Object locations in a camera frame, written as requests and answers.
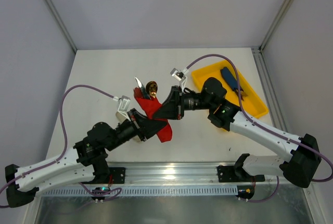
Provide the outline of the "gold spoon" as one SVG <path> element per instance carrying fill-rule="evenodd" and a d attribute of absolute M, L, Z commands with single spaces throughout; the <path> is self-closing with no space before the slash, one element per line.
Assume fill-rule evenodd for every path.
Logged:
<path fill-rule="evenodd" d="M 155 98 L 158 91 L 158 85 L 155 81 L 150 81 L 146 84 L 146 92 L 150 97 Z"/>

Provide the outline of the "steak knife patterned handle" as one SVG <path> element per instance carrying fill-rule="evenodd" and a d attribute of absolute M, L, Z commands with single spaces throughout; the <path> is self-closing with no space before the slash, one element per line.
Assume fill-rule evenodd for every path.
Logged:
<path fill-rule="evenodd" d="M 145 86 L 142 84 L 142 82 L 137 77 L 135 77 L 135 80 L 137 82 L 137 86 L 141 92 L 142 97 L 144 99 L 150 100 L 151 97 L 150 97 L 149 93 L 146 91 Z"/>

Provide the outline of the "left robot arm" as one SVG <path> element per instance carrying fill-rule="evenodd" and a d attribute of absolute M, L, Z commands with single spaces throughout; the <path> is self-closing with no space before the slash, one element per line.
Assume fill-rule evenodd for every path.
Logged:
<path fill-rule="evenodd" d="M 110 169 L 106 161 L 112 151 L 134 137 L 141 141 L 156 135 L 167 126 L 165 120 L 151 120 L 135 109 L 130 118 L 111 128 L 105 122 L 95 124 L 86 137 L 59 156 L 37 164 L 6 166 L 7 207 L 15 208 L 32 202 L 36 195 L 73 183 L 103 183 Z"/>

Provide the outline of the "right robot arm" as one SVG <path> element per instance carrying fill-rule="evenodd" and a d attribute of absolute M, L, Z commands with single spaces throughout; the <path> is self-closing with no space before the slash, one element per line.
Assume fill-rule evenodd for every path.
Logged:
<path fill-rule="evenodd" d="M 321 162 L 315 137 L 292 135 L 266 125 L 227 99 L 227 91 L 216 78 L 208 78 L 200 93 L 173 86 L 154 119 L 180 120 L 188 110 L 209 111 L 208 119 L 217 128 L 243 135 L 274 152 L 273 156 L 243 154 L 234 164 L 243 179 L 256 175 L 283 176 L 295 186 L 307 188 Z"/>

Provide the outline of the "yellow plastic bin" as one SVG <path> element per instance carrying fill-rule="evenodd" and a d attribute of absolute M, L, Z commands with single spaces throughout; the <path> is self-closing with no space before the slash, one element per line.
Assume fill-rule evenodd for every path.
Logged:
<path fill-rule="evenodd" d="M 224 81 L 224 79 L 221 76 L 220 70 L 224 67 L 228 67 L 228 69 L 231 71 L 233 76 L 236 78 L 234 69 L 232 68 L 231 64 L 226 61 L 220 61 L 217 63 L 214 63 L 212 65 L 208 65 L 206 67 L 194 70 L 191 72 L 192 80 L 196 88 L 201 91 L 204 82 L 210 78 L 214 77 L 217 80 L 219 80 L 222 83 L 222 86 L 227 90 L 225 98 L 230 101 L 233 104 L 236 104 L 239 106 L 239 101 L 237 99 L 237 95 L 231 90 L 231 88 L 227 85 L 227 83 Z M 244 76 L 241 74 L 240 71 L 237 71 L 239 75 L 240 80 L 240 86 L 243 88 L 245 93 L 247 94 L 246 97 L 244 97 L 244 101 L 242 101 L 242 106 L 244 110 L 256 117 L 261 118 L 262 116 L 268 114 L 268 107 L 266 104 L 261 100 L 261 98 L 258 96 L 258 94 L 255 92 L 255 90 L 251 87 L 251 85 L 247 82 L 247 80 L 244 78 Z"/>

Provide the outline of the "left controller board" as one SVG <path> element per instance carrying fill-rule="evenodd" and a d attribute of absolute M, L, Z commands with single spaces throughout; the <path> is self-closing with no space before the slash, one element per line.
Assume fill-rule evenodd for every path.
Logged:
<path fill-rule="evenodd" d="M 92 190 L 92 199 L 95 204 L 110 201 L 111 189 L 109 187 L 97 187 Z"/>

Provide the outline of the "controller board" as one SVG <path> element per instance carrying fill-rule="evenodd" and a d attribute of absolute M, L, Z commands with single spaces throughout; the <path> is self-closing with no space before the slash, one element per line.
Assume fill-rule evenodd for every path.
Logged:
<path fill-rule="evenodd" d="M 249 202 L 255 193 L 255 187 L 244 185 L 244 186 L 237 186 L 236 198 L 239 201 Z"/>
<path fill-rule="evenodd" d="M 92 190 L 92 199 L 95 204 L 110 201 L 111 189 L 109 187 L 97 187 Z"/>

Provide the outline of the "right controller board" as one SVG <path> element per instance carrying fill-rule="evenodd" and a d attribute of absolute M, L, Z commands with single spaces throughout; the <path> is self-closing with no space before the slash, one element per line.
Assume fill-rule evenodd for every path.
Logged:
<path fill-rule="evenodd" d="M 249 202 L 255 193 L 255 187 L 244 185 L 244 186 L 237 186 L 236 198 L 239 201 Z"/>

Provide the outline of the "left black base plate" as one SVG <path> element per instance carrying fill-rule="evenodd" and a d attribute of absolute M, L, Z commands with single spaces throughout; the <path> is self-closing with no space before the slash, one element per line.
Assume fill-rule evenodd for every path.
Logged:
<path fill-rule="evenodd" d="M 109 167 L 109 184 L 124 184 L 126 168 L 125 167 Z"/>

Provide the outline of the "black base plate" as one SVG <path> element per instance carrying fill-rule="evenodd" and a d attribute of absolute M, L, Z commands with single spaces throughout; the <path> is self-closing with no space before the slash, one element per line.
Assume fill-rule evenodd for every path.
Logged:
<path fill-rule="evenodd" d="M 109 184 L 124 184 L 126 168 L 125 167 L 109 167 Z"/>
<path fill-rule="evenodd" d="M 250 176 L 243 168 L 219 165 L 217 168 L 219 182 L 264 182 L 264 175 Z"/>

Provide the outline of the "aluminium mounting rail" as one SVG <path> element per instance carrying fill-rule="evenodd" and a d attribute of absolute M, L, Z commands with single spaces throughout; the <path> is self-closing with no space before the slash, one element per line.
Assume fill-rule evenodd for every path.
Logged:
<path fill-rule="evenodd" d="M 227 162 L 108 162 L 110 167 L 125 167 L 127 185 L 218 185 L 268 184 L 276 180 L 265 175 L 264 182 L 219 182 L 216 168 L 233 166 Z"/>

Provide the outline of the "right side aluminium rail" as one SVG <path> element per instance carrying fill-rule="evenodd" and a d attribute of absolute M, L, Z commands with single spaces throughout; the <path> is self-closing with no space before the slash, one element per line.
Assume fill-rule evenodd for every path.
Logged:
<path fill-rule="evenodd" d="M 274 127 L 277 127 L 283 131 L 288 132 L 289 129 L 287 127 L 286 121 L 281 111 L 276 91 L 273 87 L 273 83 L 264 60 L 263 52 L 260 50 L 259 47 L 252 47 L 251 51 L 263 87 L 272 123 Z"/>

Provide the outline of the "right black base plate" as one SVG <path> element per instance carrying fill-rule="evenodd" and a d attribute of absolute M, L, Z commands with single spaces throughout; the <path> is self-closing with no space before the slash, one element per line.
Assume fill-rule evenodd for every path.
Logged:
<path fill-rule="evenodd" d="M 219 165 L 217 168 L 219 182 L 264 182 L 264 175 L 250 176 L 243 168 Z"/>

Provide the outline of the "left aluminium frame post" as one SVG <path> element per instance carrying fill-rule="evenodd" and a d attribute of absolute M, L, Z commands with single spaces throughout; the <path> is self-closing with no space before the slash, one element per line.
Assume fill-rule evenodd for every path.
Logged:
<path fill-rule="evenodd" d="M 76 54 L 77 53 L 77 47 L 76 44 L 74 43 L 67 27 L 65 26 L 64 21 L 62 20 L 62 17 L 60 16 L 55 4 L 53 3 L 52 0 L 43 0 L 45 5 L 47 6 L 51 16 L 55 20 L 58 28 L 62 32 L 64 38 L 66 39 L 68 45 L 71 47 L 72 51 Z"/>

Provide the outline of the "aluminium frame post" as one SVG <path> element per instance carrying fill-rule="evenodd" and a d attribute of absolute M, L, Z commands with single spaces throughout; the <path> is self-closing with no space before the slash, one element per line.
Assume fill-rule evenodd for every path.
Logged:
<path fill-rule="evenodd" d="M 278 12 L 276 13 L 267 33 L 265 34 L 265 37 L 259 47 L 259 50 L 261 53 L 264 53 L 264 51 L 266 50 L 274 33 L 277 31 L 278 27 L 282 23 L 284 17 L 286 16 L 286 14 L 287 14 L 288 10 L 290 9 L 293 2 L 294 2 L 294 0 L 283 0 L 281 6 L 278 9 Z"/>
<path fill-rule="evenodd" d="M 43 0 L 45 5 L 47 6 L 51 16 L 55 20 L 58 28 L 62 32 L 64 38 L 66 39 L 68 45 L 71 47 L 72 51 L 76 54 L 77 53 L 77 47 L 76 44 L 74 43 L 67 27 L 65 26 L 64 21 L 62 20 L 62 17 L 60 16 L 55 4 L 53 3 L 52 0 Z"/>

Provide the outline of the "right aluminium frame post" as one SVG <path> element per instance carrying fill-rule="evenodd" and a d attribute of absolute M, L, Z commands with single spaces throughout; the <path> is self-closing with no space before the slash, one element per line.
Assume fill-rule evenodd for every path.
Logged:
<path fill-rule="evenodd" d="M 293 2 L 294 2 L 294 0 L 283 0 L 281 6 L 278 9 L 278 12 L 276 13 L 267 33 L 265 34 L 265 37 L 259 47 L 259 50 L 261 53 L 264 53 L 264 51 L 266 50 L 274 33 L 277 31 L 278 27 L 282 23 L 284 17 L 286 16 L 286 14 L 287 14 L 288 10 L 290 9 Z"/>

